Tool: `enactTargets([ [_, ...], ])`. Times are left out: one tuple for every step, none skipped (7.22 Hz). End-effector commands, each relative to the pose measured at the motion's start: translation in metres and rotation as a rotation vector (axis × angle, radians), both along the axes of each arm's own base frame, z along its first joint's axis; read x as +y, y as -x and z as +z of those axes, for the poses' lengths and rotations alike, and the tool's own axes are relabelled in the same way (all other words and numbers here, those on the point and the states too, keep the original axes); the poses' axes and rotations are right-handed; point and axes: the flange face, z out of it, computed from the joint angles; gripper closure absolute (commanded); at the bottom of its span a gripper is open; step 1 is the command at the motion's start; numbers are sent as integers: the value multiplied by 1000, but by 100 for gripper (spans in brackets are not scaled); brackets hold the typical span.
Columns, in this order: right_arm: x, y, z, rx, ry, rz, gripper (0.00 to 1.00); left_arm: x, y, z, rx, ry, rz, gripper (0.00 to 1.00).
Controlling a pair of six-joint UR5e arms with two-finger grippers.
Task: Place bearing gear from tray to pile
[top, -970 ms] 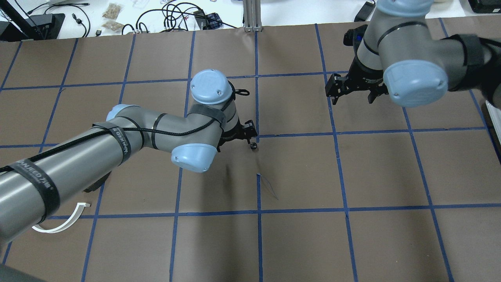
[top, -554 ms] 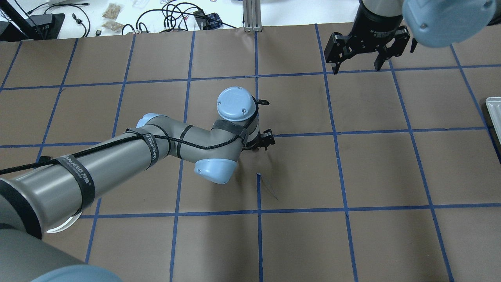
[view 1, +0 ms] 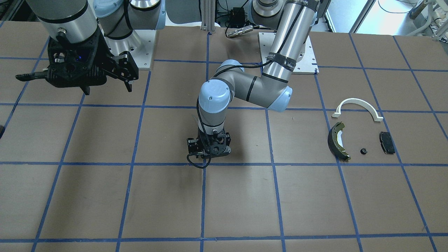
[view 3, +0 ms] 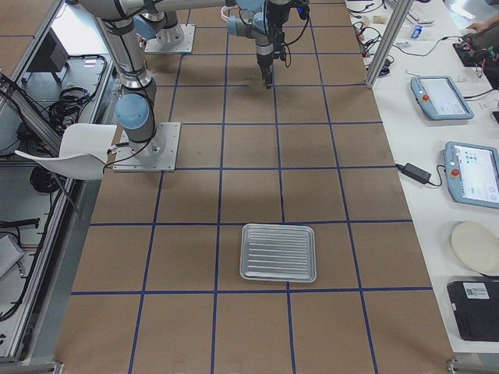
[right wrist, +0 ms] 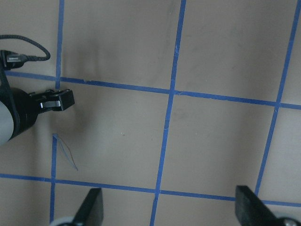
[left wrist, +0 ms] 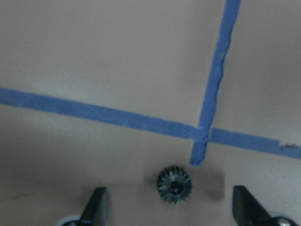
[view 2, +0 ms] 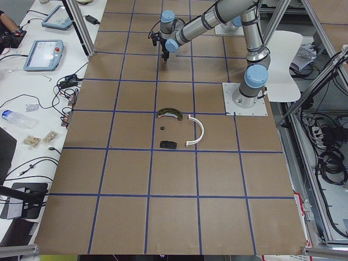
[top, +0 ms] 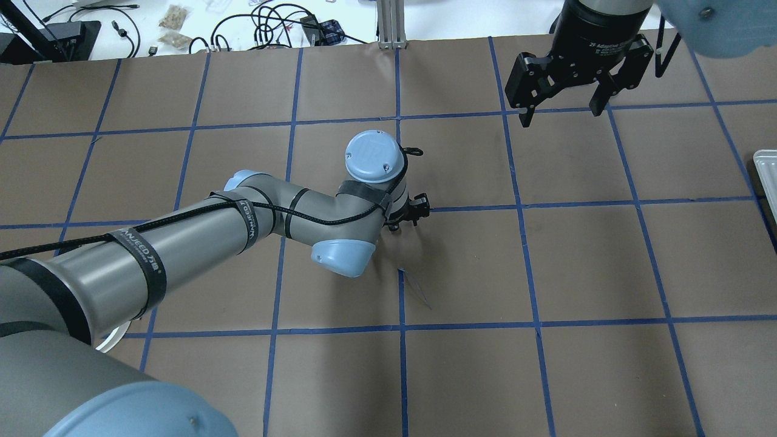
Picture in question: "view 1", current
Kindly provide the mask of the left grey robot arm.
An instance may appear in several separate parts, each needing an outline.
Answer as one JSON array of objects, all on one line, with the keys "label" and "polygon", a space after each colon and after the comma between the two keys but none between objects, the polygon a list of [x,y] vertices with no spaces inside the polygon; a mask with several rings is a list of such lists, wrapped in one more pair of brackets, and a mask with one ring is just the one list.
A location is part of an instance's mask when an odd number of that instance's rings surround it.
[{"label": "left grey robot arm", "polygon": [[234,98],[268,110],[283,112],[293,90],[288,86],[323,0],[249,0],[252,23],[275,30],[262,64],[261,76],[245,72],[249,65],[228,59],[201,86],[196,102],[197,138],[187,139],[187,158],[229,155],[231,137],[224,129],[227,109]]}]

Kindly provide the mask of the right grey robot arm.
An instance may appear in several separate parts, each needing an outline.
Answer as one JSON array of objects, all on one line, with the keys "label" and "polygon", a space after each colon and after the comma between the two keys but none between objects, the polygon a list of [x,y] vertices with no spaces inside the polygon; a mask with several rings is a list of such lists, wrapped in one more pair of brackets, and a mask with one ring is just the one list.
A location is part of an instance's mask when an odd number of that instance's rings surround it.
[{"label": "right grey robot arm", "polygon": [[164,0],[28,0],[27,4],[49,33],[46,70],[16,75],[22,82],[44,79],[57,88],[92,86],[111,77],[128,92],[139,70],[150,66],[149,40],[138,30],[166,25]]}]

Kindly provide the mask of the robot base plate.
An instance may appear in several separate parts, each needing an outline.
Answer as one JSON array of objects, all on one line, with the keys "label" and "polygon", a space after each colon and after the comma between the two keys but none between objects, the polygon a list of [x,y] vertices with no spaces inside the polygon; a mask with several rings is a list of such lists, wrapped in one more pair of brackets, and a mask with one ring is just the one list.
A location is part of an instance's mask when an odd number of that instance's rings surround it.
[{"label": "robot base plate", "polygon": [[134,30],[125,39],[114,40],[106,37],[105,40],[112,54],[117,56],[124,51],[129,51],[139,70],[150,70],[153,62],[156,35],[156,30]]}]

